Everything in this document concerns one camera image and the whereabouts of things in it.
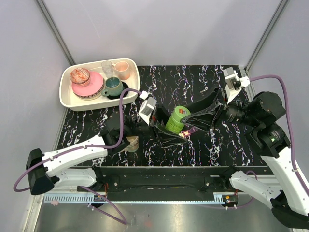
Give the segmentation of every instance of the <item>green can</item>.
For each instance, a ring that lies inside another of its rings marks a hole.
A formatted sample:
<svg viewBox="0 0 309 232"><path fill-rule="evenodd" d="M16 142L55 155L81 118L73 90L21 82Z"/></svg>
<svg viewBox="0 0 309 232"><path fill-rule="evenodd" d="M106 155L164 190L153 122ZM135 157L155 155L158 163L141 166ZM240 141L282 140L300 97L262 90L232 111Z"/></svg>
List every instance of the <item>green can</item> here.
<svg viewBox="0 0 309 232"><path fill-rule="evenodd" d="M181 123L180 120L190 114L191 113L187 108L183 106L176 106L171 116L169 117L165 129L169 130L174 134L179 134L184 127L184 124Z"/></svg>

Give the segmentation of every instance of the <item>green mug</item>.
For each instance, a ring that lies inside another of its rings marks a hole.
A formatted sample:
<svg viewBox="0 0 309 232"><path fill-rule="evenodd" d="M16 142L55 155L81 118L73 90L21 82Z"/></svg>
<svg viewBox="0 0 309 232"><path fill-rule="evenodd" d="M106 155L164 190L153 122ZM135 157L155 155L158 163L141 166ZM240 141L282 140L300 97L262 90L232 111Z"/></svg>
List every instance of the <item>green mug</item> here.
<svg viewBox="0 0 309 232"><path fill-rule="evenodd" d="M105 88L102 90L102 96L119 96L124 90L124 86L118 77L110 77L105 81Z"/></svg>

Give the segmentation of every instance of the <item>table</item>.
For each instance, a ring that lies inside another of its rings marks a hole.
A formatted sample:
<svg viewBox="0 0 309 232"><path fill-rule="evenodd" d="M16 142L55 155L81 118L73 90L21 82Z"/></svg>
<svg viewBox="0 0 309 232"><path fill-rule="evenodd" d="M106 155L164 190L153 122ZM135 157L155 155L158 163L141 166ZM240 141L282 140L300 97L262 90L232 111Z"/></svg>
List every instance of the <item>table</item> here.
<svg viewBox="0 0 309 232"><path fill-rule="evenodd" d="M146 90L169 113L177 105L200 100L213 85L225 86L223 69L231 65L193 66L139 66L141 90ZM245 91L236 98L248 103ZM142 100L124 105L124 112L136 117ZM74 112L68 110L58 143L58 149L82 142L99 134L106 119L119 107ZM168 149L160 148L155 140L143 140L135 153L122 152L105 158L93 159L78 166L265 166L259 156L249 148L244 137L246 126L222 122L208 133L198 131L189 137L185 145Z"/></svg>

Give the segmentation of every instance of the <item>pink bowl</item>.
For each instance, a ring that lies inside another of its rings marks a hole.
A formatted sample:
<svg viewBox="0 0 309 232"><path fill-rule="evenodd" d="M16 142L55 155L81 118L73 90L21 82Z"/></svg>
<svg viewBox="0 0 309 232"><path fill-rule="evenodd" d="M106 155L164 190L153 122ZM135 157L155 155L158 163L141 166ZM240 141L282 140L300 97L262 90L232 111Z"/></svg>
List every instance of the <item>pink bowl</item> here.
<svg viewBox="0 0 309 232"><path fill-rule="evenodd" d="M80 98L89 99L98 95L104 88L104 80L100 73L89 71L89 84L85 86L72 83L73 92Z"/></svg>

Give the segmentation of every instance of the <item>beige cup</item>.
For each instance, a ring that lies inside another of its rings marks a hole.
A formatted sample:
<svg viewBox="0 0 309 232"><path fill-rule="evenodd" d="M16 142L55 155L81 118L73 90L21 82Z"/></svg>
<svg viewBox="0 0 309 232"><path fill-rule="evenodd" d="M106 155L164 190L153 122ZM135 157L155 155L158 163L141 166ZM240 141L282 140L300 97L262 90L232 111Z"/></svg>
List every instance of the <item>beige cup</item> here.
<svg viewBox="0 0 309 232"><path fill-rule="evenodd" d="M136 152L140 147L139 137L138 136L130 136L126 138L130 145L126 147L128 152Z"/></svg>
<svg viewBox="0 0 309 232"><path fill-rule="evenodd" d="M120 61L116 64L112 64L112 67L115 70L116 76L120 80L127 80L130 77L130 68L129 64L125 61Z"/></svg>

